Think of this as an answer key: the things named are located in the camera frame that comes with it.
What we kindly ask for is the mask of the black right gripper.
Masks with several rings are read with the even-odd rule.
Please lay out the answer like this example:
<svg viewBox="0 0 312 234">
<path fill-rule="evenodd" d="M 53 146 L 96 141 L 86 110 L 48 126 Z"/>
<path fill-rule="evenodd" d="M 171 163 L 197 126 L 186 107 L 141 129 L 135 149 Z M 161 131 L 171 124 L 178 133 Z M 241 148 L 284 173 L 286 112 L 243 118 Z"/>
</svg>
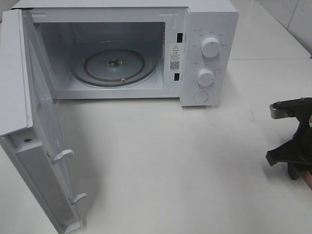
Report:
<svg viewBox="0 0 312 234">
<path fill-rule="evenodd" d="M 305 172 L 312 171 L 312 98 L 295 100 L 291 107 L 291 117 L 299 121 L 292 139 L 266 154 L 268 163 L 287 163 L 287 172 L 292 180 L 297 180 Z"/>
</svg>

